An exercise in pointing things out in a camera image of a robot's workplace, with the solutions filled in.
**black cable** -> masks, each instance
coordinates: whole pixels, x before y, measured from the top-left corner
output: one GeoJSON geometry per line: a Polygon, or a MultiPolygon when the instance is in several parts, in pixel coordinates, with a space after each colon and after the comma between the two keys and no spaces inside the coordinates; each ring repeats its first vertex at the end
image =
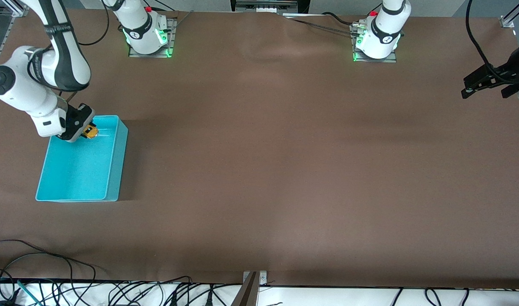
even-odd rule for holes
{"type": "Polygon", "coordinates": [[[402,292],[403,292],[403,287],[399,288],[399,291],[395,295],[394,301],[391,303],[391,306],[395,306],[395,304],[397,304],[397,299],[399,299],[399,296],[401,295],[402,292]]]}
{"type": "Polygon", "coordinates": [[[463,300],[462,300],[462,303],[460,306],[465,306],[465,302],[467,302],[467,298],[469,297],[469,288],[464,288],[465,289],[465,296],[463,297],[463,300]]]}
{"type": "MultiPolygon", "coordinates": [[[[189,277],[189,276],[187,276],[187,275],[184,275],[184,276],[177,277],[177,278],[170,279],[170,280],[166,280],[166,281],[163,281],[163,282],[156,282],[153,286],[151,286],[151,287],[149,287],[149,288],[147,289],[147,292],[150,291],[150,290],[152,290],[152,288],[155,287],[155,286],[158,286],[158,285],[164,285],[164,284],[166,284],[166,283],[172,283],[172,282],[177,281],[177,280],[182,279],[182,278],[187,278],[188,281],[191,282],[191,277],[189,277]]],[[[135,289],[135,288],[137,288],[137,287],[139,287],[139,286],[145,285],[145,284],[148,284],[148,282],[145,282],[145,281],[139,281],[139,282],[137,282],[137,283],[130,283],[129,285],[124,286],[124,287],[119,291],[119,292],[122,293],[122,296],[119,297],[117,300],[114,300],[114,301],[113,301],[113,299],[116,298],[116,296],[117,296],[117,293],[116,293],[116,295],[112,298],[112,300],[108,300],[108,306],[111,306],[111,305],[112,305],[112,306],[115,306],[115,305],[118,303],[118,301],[121,300],[121,298],[122,298],[125,294],[127,294],[127,293],[131,292],[131,290],[133,290],[133,289],[135,289]],[[131,285],[134,285],[134,286],[133,286],[131,289],[129,289],[129,290],[123,292],[123,289],[125,289],[126,287],[129,287],[129,286],[131,286],[131,285]]]]}
{"type": "Polygon", "coordinates": [[[168,5],[164,4],[164,3],[163,3],[163,2],[161,2],[161,1],[159,1],[159,0],[154,0],[154,1],[156,1],[156,2],[157,2],[157,3],[159,3],[159,4],[161,4],[162,6],[166,6],[166,7],[167,7],[167,8],[169,9],[169,10],[172,10],[172,11],[174,11],[174,8],[171,8],[170,6],[168,6],[168,5]]]}
{"type": "MultiPolygon", "coordinates": [[[[10,282],[12,283],[12,294],[13,294],[14,292],[16,292],[16,283],[14,282],[12,275],[10,275],[10,273],[8,273],[8,271],[6,271],[5,269],[0,269],[0,281],[1,281],[1,278],[3,277],[3,274],[6,274],[8,276],[8,278],[10,279],[10,282]]],[[[3,294],[3,289],[1,287],[1,283],[0,283],[0,296],[3,297],[3,299],[6,300],[6,302],[8,302],[9,300],[11,300],[13,298],[13,296],[7,298],[3,294]]]]}
{"type": "Polygon", "coordinates": [[[162,288],[162,283],[160,282],[156,282],[154,285],[148,287],[147,289],[145,289],[144,291],[141,290],[141,292],[135,296],[135,298],[133,298],[132,300],[129,301],[129,304],[127,304],[127,306],[131,306],[131,304],[139,304],[139,300],[141,300],[142,298],[144,298],[147,294],[149,294],[149,292],[155,288],[156,286],[159,286],[159,288],[161,289],[162,291],[162,302],[164,300],[164,293],[163,293],[163,288],[162,288]]]}
{"type": "Polygon", "coordinates": [[[4,240],[0,240],[0,243],[2,243],[2,242],[20,242],[21,244],[29,246],[30,248],[33,248],[33,249],[35,249],[37,251],[43,252],[44,254],[47,254],[49,256],[53,256],[53,257],[61,258],[61,259],[65,260],[65,262],[67,263],[67,265],[69,267],[69,270],[71,272],[71,275],[70,275],[71,287],[72,287],[74,293],[76,294],[76,296],[78,298],[74,306],[76,306],[78,304],[78,302],[80,302],[80,301],[83,302],[84,304],[86,304],[86,306],[91,306],[90,304],[88,304],[87,302],[82,300],[82,297],[84,296],[84,294],[86,294],[86,292],[88,292],[89,288],[91,287],[91,285],[95,281],[96,269],[95,269],[94,266],[92,266],[92,265],[90,265],[88,263],[84,263],[83,261],[80,261],[80,260],[69,258],[69,257],[63,256],[63,255],[60,255],[60,254],[57,254],[57,253],[54,253],[54,252],[49,252],[49,251],[47,251],[47,250],[45,250],[43,248],[39,248],[38,246],[34,246],[33,244],[30,244],[29,242],[26,242],[24,240],[20,240],[20,239],[4,239],[4,240]],[[81,265],[84,265],[84,266],[88,266],[93,271],[93,278],[91,279],[91,283],[90,283],[90,285],[88,287],[86,287],[86,290],[84,290],[84,292],[82,292],[81,295],[79,295],[77,293],[76,289],[74,288],[74,274],[73,274],[73,269],[72,269],[71,261],[75,262],[75,263],[78,263],[78,264],[81,264],[81,265]]]}
{"type": "Polygon", "coordinates": [[[357,33],[350,33],[348,31],[342,31],[342,30],[339,30],[339,29],[333,29],[333,28],[330,28],[330,27],[325,27],[323,25],[317,25],[316,23],[309,23],[308,21],[302,21],[302,20],[297,20],[297,19],[293,19],[293,21],[297,21],[298,23],[304,23],[305,25],[309,25],[309,26],[313,26],[313,27],[316,27],[316,28],[320,28],[320,29],[325,29],[325,30],[328,30],[328,31],[333,31],[333,32],[337,32],[337,33],[343,33],[343,34],[346,34],[346,35],[350,35],[350,36],[359,36],[357,33]]]}
{"type": "Polygon", "coordinates": [[[101,35],[101,37],[99,39],[97,39],[96,41],[94,42],[90,42],[90,43],[81,43],[81,42],[78,42],[78,44],[80,46],[92,46],[98,42],[100,42],[102,39],[104,39],[104,37],[106,36],[106,33],[108,33],[108,29],[110,28],[110,16],[108,16],[108,8],[106,7],[106,4],[104,4],[104,1],[101,0],[102,2],[102,6],[104,6],[104,12],[106,13],[106,29],[104,29],[104,33],[101,35]]]}
{"type": "Polygon", "coordinates": [[[71,101],[71,99],[76,95],[77,91],[71,93],[71,95],[67,98],[67,103],[69,103],[71,101]]]}
{"type": "Polygon", "coordinates": [[[57,88],[55,86],[52,86],[52,85],[49,85],[46,81],[40,81],[38,79],[36,79],[36,77],[34,77],[31,73],[31,66],[32,66],[32,61],[34,60],[34,58],[37,58],[37,57],[41,57],[42,54],[45,54],[45,52],[48,52],[49,50],[51,50],[51,45],[49,45],[48,47],[40,50],[40,51],[36,51],[36,53],[33,54],[33,56],[31,57],[31,59],[28,61],[27,63],[27,74],[30,78],[32,78],[33,80],[35,80],[38,84],[40,85],[43,85],[43,86],[46,86],[48,87],[49,89],[54,89],[56,91],[65,91],[65,92],[70,92],[68,90],[65,90],[65,89],[61,89],[61,88],[57,88]]]}
{"type": "Polygon", "coordinates": [[[374,7],[372,10],[370,10],[370,11],[374,11],[374,10],[376,10],[376,9],[379,8],[381,5],[382,5],[382,2],[380,2],[380,4],[378,4],[377,6],[375,6],[375,7],[374,7]]]}
{"type": "Polygon", "coordinates": [[[218,294],[216,293],[216,291],[214,291],[214,290],[212,289],[212,293],[214,294],[214,296],[215,296],[215,297],[216,297],[216,298],[217,298],[217,299],[218,299],[218,300],[219,300],[219,301],[220,301],[224,306],[227,306],[227,304],[225,304],[224,300],[222,300],[222,299],[220,298],[220,296],[218,296],[218,294]]]}
{"type": "Polygon", "coordinates": [[[342,20],[341,18],[339,18],[339,16],[335,15],[334,13],[332,12],[329,12],[329,11],[325,11],[325,12],[322,12],[322,15],[329,15],[329,16],[333,16],[335,19],[337,19],[337,21],[339,23],[342,23],[343,25],[347,25],[347,26],[351,26],[352,23],[349,23],[348,21],[344,21],[342,20]]]}
{"type": "Polygon", "coordinates": [[[439,300],[439,296],[437,295],[437,293],[435,292],[434,289],[427,288],[426,290],[424,290],[424,294],[425,294],[425,296],[426,296],[426,300],[428,300],[428,302],[430,302],[430,304],[431,304],[432,306],[441,306],[441,304],[440,304],[440,300],[439,300]],[[435,304],[433,301],[430,300],[430,298],[429,298],[429,296],[428,296],[428,292],[429,292],[430,290],[433,291],[433,294],[435,295],[435,298],[437,299],[438,304],[435,304]]]}
{"type": "Polygon", "coordinates": [[[110,300],[111,300],[110,296],[112,295],[112,292],[114,292],[114,290],[119,289],[119,292],[122,292],[123,289],[120,287],[120,285],[121,285],[121,283],[114,283],[114,288],[112,290],[110,290],[110,292],[108,292],[108,305],[110,304],[110,300]]]}
{"type": "Polygon", "coordinates": [[[507,84],[514,84],[513,81],[509,81],[508,79],[502,78],[493,68],[492,64],[488,61],[488,58],[486,58],[486,55],[482,51],[482,48],[480,47],[479,43],[475,39],[475,36],[473,36],[473,33],[471,32],[471,26],[469,25],[469,12],[471,12],[471,4],[473,3],[473,0],[469,0],[469,3],[467,3],[467,10],[465,12],[465,28],[467,29],[467,35],[469,35],[469,39],[471,39],[471,42],[473,45],[475,45],[476,50],[479,52],[480,57],[482,58],[484,65],[486,68],[490,71],[490,73],[496,77],[497,79],[506,82],[507,84]]]}
{"type": "Polygon", "coordinates": [[[207,296],[207,302],[204,304],[204,306],[214,306],[214,304],[212,304],[212,294],[214,293],[214,285],[210,285],[210,290],[208,291],[208,296],[207,296]]]}
{"type": "MultiPolygon", "coordinates": [[[[218,287],[215,287],[215,289],[218,289],[218,288],[221,288],[221,287],[226,287],[226,286],[235,286],[235,285],[242,285],[241,283],[225,283],[224,285],[220,285],[218,287]]],[[[200,293],[198,294],[197,296],[195,296],[193,299],[191,299],[190,301],[188,301],[188,303],[186,304],[186,306],[189,306],[191,303],[193,303],[194,300],[197,300],[197,298],[199,298],[201,295],[203,294],[207,294],[208,291],[210,291],[210,289],[208,289],[207,291],[203,292],[203,293],[200,293]]]]}
{"type": "Polygon", "coordinates": [[[165,303],[162,306],[167,306],[169,304],[169,302],[170,302],[170,306],[176,306],[178,304],[179,298],[181,298],[183,296],[182,295],[182,296],[178,297],[178,294],[183,292],[185,289],[188,289],[188,291],[189,291],[189,286],[190,286],[189,283],[179,283],[178,286],[176,286],[176,289],[174,289],[174,291],[172,291],[172,293],[166,299],[165,303]]]}
{"type": "Polygon", "coordinates": [[[197,287],[201,286],[200,283],[196,283],[195,286],[191,286],[191,283],[188,283],[187,287],[186,287],[186,294],[182,294],[180,297],[177,297],[176,298],[176,304],[174,304],[174,306],[176,306],[178,304],[178,301],[180,300],[180,298],[182,298],[183,296],[187,296],[187,303],[189,304],[190,303],[190,291],[191,289],[195,289],[197,287]]]}
{"type": "MultiPolygon", "coordinates": [[[[104,285],[104,284],[106,284],[106,283],[96,283],[95,285],[92,285],[91,287],[96,287],[96,286],[100,286],[100,285],[104,285]]],[[[75,287],[75,289],[83,289],[83,288],[87,288],[87,287],[89,287],[89,286],[75,287]]],[[[67,292],[69,292],[69,291],[72,291],[72,290],[73,290],[73,289],[70,288],[70,289],[67,289],[67,290],[65,290],[65,291],[60,291],[59,294],[57,294],[57,295],[55,295],[55,290],[54,290],[54,292],[52,292],[51,294],[49,294],[49,295],[45,298],[45,300],[40,300],[40,301],[38,301],[38,302],[41,302],[41,303],[42,303],[42,302],[46,302],[46,301],[48,301],[48,300],[51,300],[52,298],[61,298],[61,297],[63,297],[63,299],[67,302],[67,304],[70,305],[70,302],[69,302],[69,301],[67,300],[67,298],[65,297],[65,293],[67,293],[67,292]]],[[[34,305],[36,305],[36,302],[34,302],[33,304],[29,304],[29,305],[27,305],[27,306],[34,306],[34,305]]]]}

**wire bundle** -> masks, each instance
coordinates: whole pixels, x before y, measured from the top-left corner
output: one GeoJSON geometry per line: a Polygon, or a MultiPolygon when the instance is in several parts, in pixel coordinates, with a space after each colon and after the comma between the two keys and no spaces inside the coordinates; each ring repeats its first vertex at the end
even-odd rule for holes
{"type": "Polygon", "coordinates": [[[21,290],[23,290],[26,294],[28,294],[34,301],[34,304],[30,304],[27,306],[45,306],[47,301],[53,300],[55,302],[56,306],[62,306],[62,302],[65,301],[66,305],[68,306],[77,306],[80,302],[85,304],[86,306],[92,306],[88,302],[84,300],[84,295],[88,290],[90,290],[92,287],[100,286],[104,284],[112,284],[114,285],[114,288],[108,293],[108,305],[107,306],[141,306],[140,301],[145,298],[148,294],[154,291],[156,287],[159,288],[159,290],[162,293],[161,302],[159,303],[159,306],[176,306],[178,301],[181,300],[184,296],[187,296],[186,306],[189,306],[194,300],[197,300],[200,296],[203,296],[204,294],[209,294],[216,296],[216,298],[224,305],[225,302],[221,300],[221,298],[216,294],[214,291],[215,289],[218,289],[220,287],[230,286],[230,285],[240,285],[239,283],[227,283],[223,285],[211,285],[210,289],[205,290],[204,292],[201,292],[200,294],[197,294],[194,298],[190,298],[190,291],[198,286],[201,285],[201,283],[193,283],[193,280],[191,277],[184,275],[178,278],[170,279],[167,281],[156,281],[156,282],[150,282],[150,281],[98,281],[96,280],[96,269],[93,265],[84,263],[80,260],[75,260],[73,258],[63,256],[54,252],[49,252],[43,248],[39,248],[38,246],[34,246],[33,244],[30,244],[29,242],[23,241],[23,240],[17,240],[17,239],[7,239],[7,240],[0,240],[0,243],[3,242],[19,242],[20,244],[24,244],[28,246],[29,248],[32,248],[34,252],[28,252],[24,255],[21,255],[17,257],[16,259],[12,260],[9,264],[7,264],[5,267],[0,269],[0,295],[3,297],[4,301],[0,302],[0,306],[12,306],[15,301],[17,295],[20,293],[21,290]],[[22,280],[20,279],[14,279],[12,275],[8,272],[9,267],[16,263],[17,261],[22,260],[23,258],[33,256],[33,255],[47,255],[54,258],[59,258],[64,260],[69,267],[70,271],[70,277],[69,277],[69,283],[71,288],[64,289],[63,283],[56,283],[55,281],[51,279],[35,279],[32,281],[24,281],[24,284],[21,283],[22,280]],[[88,267],[92,271],[92,278],[88,281],[88,285],[85,286],[75,286],[75,277],[74,277],[74,268],[73,264],[78,264],[81,266],[88,267]],[[174,283],[175,281],[179,281],[185,279],[186,283],[179,283],[176,286],[176,289],[174,289],[168,296],[164,296],[164,291],[162,288],[162,285],[168,284],[168,283],[174,283]],[[11,296],[6,296],[2,289],[3,283],[10,282],[12,284],[12,294],[11,296]],[[43,291],[43,286],[46,283],[51,283],[51,292],[49,294],[45,294],[43,291]],[[26,288],[26,285],[34,285],[38,284],[38,288],[40,291],[41,299],[37,299],[34,295],[32,295],[29,290],[26,288]],[[130,297],[129,294],[133,292],[133,290],[139,289],[141,286],[147,286],[145,289],[140,288],[140,291],[138,294],[136,294],[133,297],[130,297]],[[65,294],[67,292],[73,293],[77,300],[74,304],[69,302],[69,299],[65,294]]]}

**floor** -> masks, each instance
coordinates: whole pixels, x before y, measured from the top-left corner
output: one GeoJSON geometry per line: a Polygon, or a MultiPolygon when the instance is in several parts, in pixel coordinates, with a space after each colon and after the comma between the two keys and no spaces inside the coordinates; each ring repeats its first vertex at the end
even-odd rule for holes
{"type": "MultiPolygon", "coordinates": [[[[44,296],[49,298],[53,292],[51,283],[42,284],[40,290],[38,283],[31,283],[26,285],[26,289],[35,296],[37,300],[42,301],[44,296]]],[[[75,283],[78,294],[82,294],[84,289],[80,287],[88,286],[87,283],[75,283]]],[[[176,289],[176,283],[167,283],[164,285],[148,284],[140,285],[133,290],[131,287],[124,287],[127,284],[119,285],[124,291],[129,290],[125,294],[127,299],[133,300],[139,294],[145,294],[144,298],[135,301],[133,304],[138,305],[158,305],[160,302],[168,298],[176,289]]],[[[190,303],[189,306],[205,306],[207,302],[207,293],[210,290],[209,285],[191,285],[190,289],[190,303]]],[[[10,296],[12,289],[11,284],[3,285],[2,292],[6,296],[10,296]]],[[[70,289],[69,283],[62,285],[62,291],[70,289]]],[[[91,306],[105,306],[118,305],[124,306],[128,303],[121,294],[118,294],[115,284],[104,283],[95,284],[86,292],[82,300],[88,302],[91,306]]],[[[240,285],[224,286],[215,289],[217,296],[213,296],[213,306],[230,305],[234,300],[240,285]]],[[[176,306],[187,306],[187,289],[180,289],[181,294],[177,294],[178,301],[176,306]]],[[[261,287],[258,294],[258,306],[389,306],[395,305],[394,299],[399,289],[384,289],[384,288],[319,288],[319,287],[261,287]]],[[[465,298],[464,289],[436,289],[434,292],[429,290],[428,296],[431,300],[435,300],[434,294],[438,295],[440,304],[445,305],[463,305],[465,298]]],[[[61,306],[84,306],[83,302],[76,303],[77,297],[74,292],[67,292],[64,298],[60,297],[61,306]]],[[[35,301],[24,292],[20,290],[16,300],[17,304],[25,306],[34,306],[35,301]]],[[[53,299],[46,300],[42,305],[55,306],[53,299]]],[[[404,289],[401,291],[397,299],[398,305],[428,305],[428,300],[425,298],[424,289],[404,289]]],[[[471,290],[469,297],[465,302],[466,306],[519,306],[519,291],[508,290],[471,290]]]]}

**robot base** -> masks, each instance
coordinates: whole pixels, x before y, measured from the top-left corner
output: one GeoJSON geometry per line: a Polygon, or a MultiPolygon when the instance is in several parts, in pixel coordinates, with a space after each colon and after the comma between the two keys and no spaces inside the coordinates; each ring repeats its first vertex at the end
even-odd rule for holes
{"type": "Polygon", "coordinates": [[[129,57],[152,57],[152,58],[169,58],[172,57],[172,50],[174,49],[174,37],[176,36],[176,18],[166,18],[167,30],[165,33],[167,43],[164,44],[159,50],[152,54],[139,54],[129,46],[129,57]]]}
{"type": "MultiPolygon", "coordinates": [[[[360,24],[361,23],[366,23],[366,22],[365,22],[365,20],[360,20],[360,24]]],[[[350,26],[350,32],[361,35],[363,33],[363,29],[360,27],[350,26]]],[[[395,50],[391,51],[390,55],[386,58],[382,58],[382,59],[370,58],[369,56],[364,54],[363,51],[356,48],[358,39],[361,39],[361,37],[356,37],[354,35],[352,36],[352,52],[353,52],[354,62],[397,62],[397,58],[395,56],[395,50]]]]}

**metal mounting plate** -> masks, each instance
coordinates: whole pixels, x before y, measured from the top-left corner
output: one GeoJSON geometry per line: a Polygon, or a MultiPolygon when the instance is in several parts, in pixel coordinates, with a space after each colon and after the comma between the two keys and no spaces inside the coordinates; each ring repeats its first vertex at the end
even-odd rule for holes
{"type": "Polygon", "coordinates": [[[176,18],[167,18],[167,43],[162,46],[157,52],[152,54],[139,54],[131,46],[129,46],[129,57],[150,57],[150,58],[168,58],[172,57],[174,49],[174,39],[176,37],[176,25],[178,21],[176,18]]]}
{"type": "Polygon", "coordinates": [[[514,23],[510,21],[510,23],[506,23],[506,21],[503,19],[504,16],[499,17],[499,24],[502,28],[514,28],[514,23]]]}

